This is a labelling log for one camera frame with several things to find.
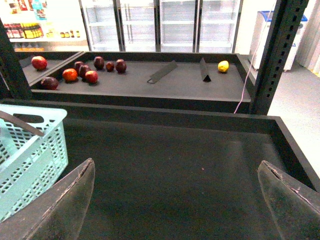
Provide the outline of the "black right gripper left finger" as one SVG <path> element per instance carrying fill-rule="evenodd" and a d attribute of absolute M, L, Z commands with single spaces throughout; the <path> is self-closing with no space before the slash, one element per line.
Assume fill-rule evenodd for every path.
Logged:
<path fill-rule="evenodd" d="M 90 205 L 95 162 L 88 158 L 0 224 L 2 240 L 76 240 Z"/>

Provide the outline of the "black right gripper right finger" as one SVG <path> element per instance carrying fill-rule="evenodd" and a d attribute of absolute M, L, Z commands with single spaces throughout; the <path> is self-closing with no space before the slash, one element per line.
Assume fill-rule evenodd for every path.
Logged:
<path fill-rule="evenodd" d="M 264 201 L 282 240 L 320 238 L 320 194 L 263 160 L 257 170 Z"/>

